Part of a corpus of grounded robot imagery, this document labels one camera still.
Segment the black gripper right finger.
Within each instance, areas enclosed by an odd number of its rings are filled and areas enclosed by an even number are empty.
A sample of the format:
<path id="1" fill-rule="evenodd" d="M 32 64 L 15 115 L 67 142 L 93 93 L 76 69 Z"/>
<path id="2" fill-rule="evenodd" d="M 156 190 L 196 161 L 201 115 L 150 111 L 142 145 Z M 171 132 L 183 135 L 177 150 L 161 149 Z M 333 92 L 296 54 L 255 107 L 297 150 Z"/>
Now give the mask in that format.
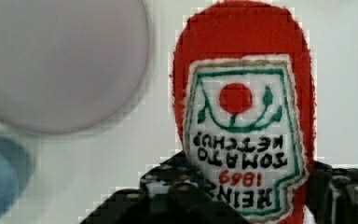
<path id="1" fill-rule="evenodd" d="M 306 206 L 317 224 L 358 224 L 358 169 L 333 168 L 316 161 Z"/>

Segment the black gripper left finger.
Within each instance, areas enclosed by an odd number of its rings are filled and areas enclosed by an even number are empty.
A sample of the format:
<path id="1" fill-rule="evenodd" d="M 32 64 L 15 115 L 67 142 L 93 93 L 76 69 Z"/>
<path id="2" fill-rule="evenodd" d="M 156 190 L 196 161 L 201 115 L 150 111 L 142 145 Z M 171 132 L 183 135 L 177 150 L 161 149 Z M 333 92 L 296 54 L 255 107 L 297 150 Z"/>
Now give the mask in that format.
<path id="1" fill-rule="evenodd" d="M 202 175 L 179 152 L 140 178 L 138 189 L 121 189 L 80 224 L 249 224 L 226 203 L 214 202 Z"/>

